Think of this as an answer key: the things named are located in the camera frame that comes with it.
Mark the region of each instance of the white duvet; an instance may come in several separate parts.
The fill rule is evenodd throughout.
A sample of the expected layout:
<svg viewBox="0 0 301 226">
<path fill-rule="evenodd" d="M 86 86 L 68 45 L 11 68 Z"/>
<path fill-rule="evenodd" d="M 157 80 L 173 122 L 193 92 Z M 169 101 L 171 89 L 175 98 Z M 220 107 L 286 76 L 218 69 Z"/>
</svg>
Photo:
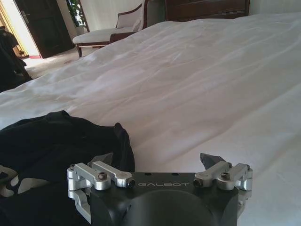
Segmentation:
<svg viewBox="0 0 301 226">
<path fill-rule="evenodd" d="M 0 129 L 59 110 L 120 122 L 137 171 L 248 163 L 239 225 L 301 225 L 301 13 L 157 24 L 1 93 Z"/>
</svg>

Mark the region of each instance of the wooden cabinet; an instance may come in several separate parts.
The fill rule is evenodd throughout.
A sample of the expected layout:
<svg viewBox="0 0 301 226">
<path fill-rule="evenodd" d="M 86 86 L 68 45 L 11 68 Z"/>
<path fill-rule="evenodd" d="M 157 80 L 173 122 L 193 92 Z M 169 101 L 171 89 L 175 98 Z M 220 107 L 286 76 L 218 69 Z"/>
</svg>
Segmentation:
<svg viewBox="0 0 301 226">
<path fill-rule="evenodd" d="M 167 21 L 234 19 L 249 15 L 250 0 L 165 0 Z"/>
</svg>

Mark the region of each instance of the open door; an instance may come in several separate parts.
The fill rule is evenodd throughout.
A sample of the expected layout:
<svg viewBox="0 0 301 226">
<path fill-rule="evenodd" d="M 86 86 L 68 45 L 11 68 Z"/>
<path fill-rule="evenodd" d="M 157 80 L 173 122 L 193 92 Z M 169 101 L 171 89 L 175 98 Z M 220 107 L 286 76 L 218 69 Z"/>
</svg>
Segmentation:
<svg viewBox="0 0 301 226">
<path fill-rule="evenodd" d="M 73 48 L 56 0 L 15 0 L 42 58 Z"/>
</svg>

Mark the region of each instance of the black cloth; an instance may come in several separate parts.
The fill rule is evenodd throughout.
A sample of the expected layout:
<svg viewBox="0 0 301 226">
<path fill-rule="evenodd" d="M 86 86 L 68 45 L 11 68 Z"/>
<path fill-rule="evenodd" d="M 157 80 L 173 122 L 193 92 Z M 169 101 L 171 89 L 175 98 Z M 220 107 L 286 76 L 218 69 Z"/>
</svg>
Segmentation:
<svg viewBox="0 0 301 226">
<path fill-rule="evenodd" d="M 3 29 L 3 30 L 0 30 L 0 35 L 6 35 L 8 37 L 8 41 L 9 41 L 11 48 L 14 48 L 16 45 L 19 45 L 17 39 L 15 38 L 15 36 L 12 33 L 7 32 L 6 30 Z"/>
<path fill-rule="evenodd" d="M 22 72 L 26 66 L 25 62 L 18 58 L 12 45 L 16 44 L 13 34 L 0 30 L 0 92 L 15 88 L 25 83 L 27 80 L 23 76 L 16 75 L 15 72 Z"/>
<path fill-rule="evenodd" d="M 134 172 L 129 136 L 119 123 L 98 126 L 61 111 L 0 130 L 0 185 L 5 182 L 6 191 L 14 193 L 0 196 L 0 225 L 87 225 L 68 198 L 66 169 L 106 153 L 113 153 L 113 167 Z M 17 177 L 7 180 L 12 176 L 4 168 L 14 170 Z M 24 181 L 31 178 L 42 186 L 24 191 Z"/>
</svg>

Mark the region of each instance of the green plant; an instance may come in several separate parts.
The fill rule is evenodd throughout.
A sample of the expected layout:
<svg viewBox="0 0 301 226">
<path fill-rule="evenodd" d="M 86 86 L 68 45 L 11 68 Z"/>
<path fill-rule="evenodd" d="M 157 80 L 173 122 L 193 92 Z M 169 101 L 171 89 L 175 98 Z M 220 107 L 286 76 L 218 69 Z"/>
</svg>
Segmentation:
<svg viewBox="0 0 301 226">
<path fill-rule="evenodd" d="M 84 13 L 80 7 L 79 0 L 66 0 L 71 18 L 76 27 L 86 25 Z"/>
</svg>

